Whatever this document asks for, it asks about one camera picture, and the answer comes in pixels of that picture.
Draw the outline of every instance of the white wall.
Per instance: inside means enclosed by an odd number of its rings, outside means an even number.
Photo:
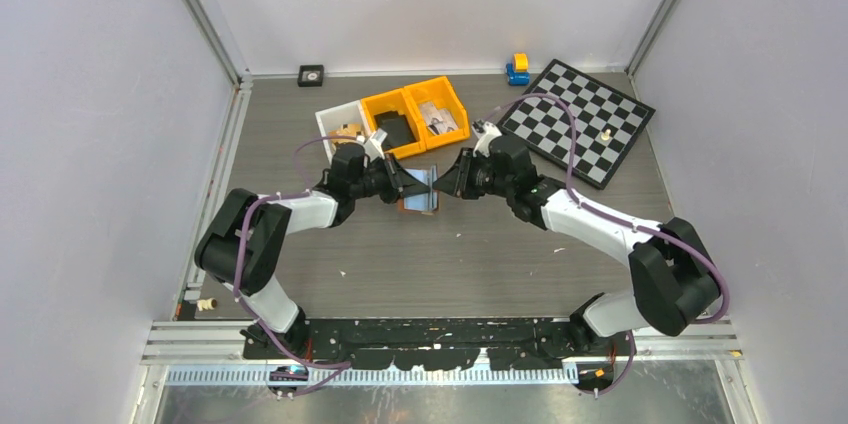
[[[769,423],[848,412],[846,29],[846,0],[681,0],[637,75]]]
[[[661,0],[204,0],[254,74],[498,69],[557,57],[623,68]]]
[[[0,16],[0,422],[125,421],[230,85],[181,0]]]

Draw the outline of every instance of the gray wooden tabletop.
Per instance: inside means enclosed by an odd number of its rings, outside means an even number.
[[[596,78],[633,94],[623,74]],[[328,77],[320,88],[294,79],[259,79],[239,141],[229,187],[270,194],[302,191],[292,151],[318,136],[314,113],[426,78]],[[518,96],[500,75],[451,76],[468,111],[479,119]],[[437,164],[444,172],[471,140],[401,161]],[[315,184],[327,157],[320,144],[302,152]],[[541,173],[564,172],[534,154]],[[643,133],[604,191],[575,179],[584,195],[623,212],[665,221],[671,217],[656,158]],[[283,288],[312,317],[567,316],[592,295],[629,285],[626,268],[600,251],[513,217],[505,201],[444,197],[434,216],[404,214],[377,198],[356,203],[342,226],[286,238],[277,267]],[[243,318],[220,284],[207,279],[202,296],[219,307],[198,318]]]

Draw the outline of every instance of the black and white checkered board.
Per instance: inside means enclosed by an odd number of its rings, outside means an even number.
[[[652,107],[556,59],[527,87],[526,93],[531,92],[554,94],[570,104],[578,132],[574,175],[598,189],[607,186],[654,115]],[[554,164],[567,168],[571,137],[568,117],[559,106],[539,98],[527,99],[508,111],[498,127],[501,132],[522,138]],[[607,130],[609,139],[604,140]]]

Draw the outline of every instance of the white panel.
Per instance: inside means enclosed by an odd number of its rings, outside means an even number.
[[[727,277],[763,422],[848,412],[846,29],[846,0],[681,0],[637,76],[675,210]]]
[[[214,0],[254,74],[497,69],[557,57],[623,68],[661,0]]]
[[[0,16],[0,421],[126,422],[229,81],[181,0],[0,0]]]

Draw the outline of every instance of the orange storage bin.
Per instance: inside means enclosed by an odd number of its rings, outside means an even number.
[[[423,136],[425,149],[435,149],[471,137],[468,114],[465,112],[465,107],[459,102],[459,98],[456,96],[456,92],[454,92],[453,86],[451,86],[446,76],[412,84],[404,87],[404,89],[409,92],[412,100],[410,111],[415,116],[415,120],[419,121],[422,125],[420,132],[421,136]],[[424,116],[421,115],[421,111],[418,109],[419,104],[427,101],[432,102],[437,109],[447,109],[450,111],[458,129],[438,136],[430,133],[427,130],[427,123],[424,122]]]
[[[361,100],[362,109],[365,111],[365,118],[368,119],[368,125],[371,129],[377,130],[377,121],[374,116],[384,112],[395,111],[406,118],[406,123],[409,124],[409,129],[412,130],[412,135],[415,136],[415,142],[404,146],[391,149],[392,154],[398,159],[404,157],[421,154],[427,150],[422,136],[426,136],[427,128],[421,122],[420,117],[416,117],[412,98],[405,88],[395,89],[393,91],[377,94],[376,96],[366,97]]]

